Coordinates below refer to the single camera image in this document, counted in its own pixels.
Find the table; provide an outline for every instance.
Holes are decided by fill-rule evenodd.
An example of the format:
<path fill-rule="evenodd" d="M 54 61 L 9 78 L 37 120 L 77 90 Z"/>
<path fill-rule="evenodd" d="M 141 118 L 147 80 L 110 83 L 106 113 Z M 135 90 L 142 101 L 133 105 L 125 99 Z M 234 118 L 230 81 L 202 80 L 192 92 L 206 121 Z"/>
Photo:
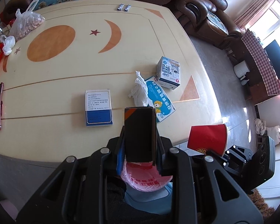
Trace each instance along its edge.
<path fill-rule="evenodd" d="M 250 69 L 250 72 L 246 74 L 246 79 L 249 79 L 249 92 L 254 105 L 280 94 L 276 74 L 263 48 L 249 30 L 242 40 L 231 45 L 231 49 L 232 53 L 228 56 L 233 65 L 245 60 Z"/>
<path fill-rule="evenodd" d="M 128 12 L 117 11 L 131 4 Z M 165 89 L 176 112 L 158 124 L 174 145 L 192 125 L 222 123 L 218 102 L 189 37 L 165 7 L 134 0 L 77 0 L 37 11 L 46 21 L 0 65 L 4 83 L 0 154 L 31 161 L 82 158 L 120 134 L 136 73 L 154 75 L 161 56 L 181 64 Z M 110 89 L 112 126 L 85 126 L 85 90 Z"/>

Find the black cloth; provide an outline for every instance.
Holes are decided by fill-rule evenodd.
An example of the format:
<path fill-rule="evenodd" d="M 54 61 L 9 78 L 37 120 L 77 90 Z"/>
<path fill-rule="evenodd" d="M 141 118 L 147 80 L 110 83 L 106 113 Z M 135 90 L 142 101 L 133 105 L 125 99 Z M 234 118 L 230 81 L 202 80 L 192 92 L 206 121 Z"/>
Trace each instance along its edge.
<path fill-rule="evenodd" d="M 121 179 L 107 178 L 108 217 L 112 224 L 167 224 L 170 214 L 158 215 L 137 210 L 123 202 L 126 185 Z"/>

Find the tissue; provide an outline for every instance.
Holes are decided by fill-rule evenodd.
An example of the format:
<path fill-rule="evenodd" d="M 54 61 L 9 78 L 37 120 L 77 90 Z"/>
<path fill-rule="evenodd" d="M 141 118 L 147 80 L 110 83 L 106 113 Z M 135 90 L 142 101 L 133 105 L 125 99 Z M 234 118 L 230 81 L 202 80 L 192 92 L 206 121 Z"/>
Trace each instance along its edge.
<path fill-rule="evenodd" d="M 141 77 L 140 72 L 136 71 L 136 87 L 131 90 L 129 98 L 133 97 L 136 107 L 146 107 L 148 105 L 148 90 L 144 79 Z"/>
<path fill-rule="evenodd" d="M 4 44 L 4 47 L 2 49 L 4 55 L 9 55 L 11 53 L 11 49 L 15 46 L 15 37 L 5 35 L 0 36 L 0 41 Z"/>

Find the red paper cup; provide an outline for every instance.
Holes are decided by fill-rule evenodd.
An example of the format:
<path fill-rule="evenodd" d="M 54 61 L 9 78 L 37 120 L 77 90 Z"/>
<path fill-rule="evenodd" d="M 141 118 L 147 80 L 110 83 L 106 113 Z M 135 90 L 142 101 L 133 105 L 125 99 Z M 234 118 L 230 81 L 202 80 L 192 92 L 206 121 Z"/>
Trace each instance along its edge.
<path fill-rule="evenodd" d="M 188 148 L 205 154 L 212 150 L 223 156 L 227 146 L 227 127 L 221 125 L 192 126 L 188 140 Z"/>

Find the orange circle inlay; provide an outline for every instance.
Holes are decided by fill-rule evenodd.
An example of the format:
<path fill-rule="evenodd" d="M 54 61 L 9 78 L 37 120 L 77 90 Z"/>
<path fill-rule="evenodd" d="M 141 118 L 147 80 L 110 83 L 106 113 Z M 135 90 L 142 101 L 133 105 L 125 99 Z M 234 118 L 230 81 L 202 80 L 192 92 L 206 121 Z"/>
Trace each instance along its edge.
<path fill-rule="evenodd" d="M 64 51 L 73 42 L 75 35 L 75 30 L 67 25 L 46 29 L 30 43 L 27 57 L 34 62 L 51 59 Z"/>

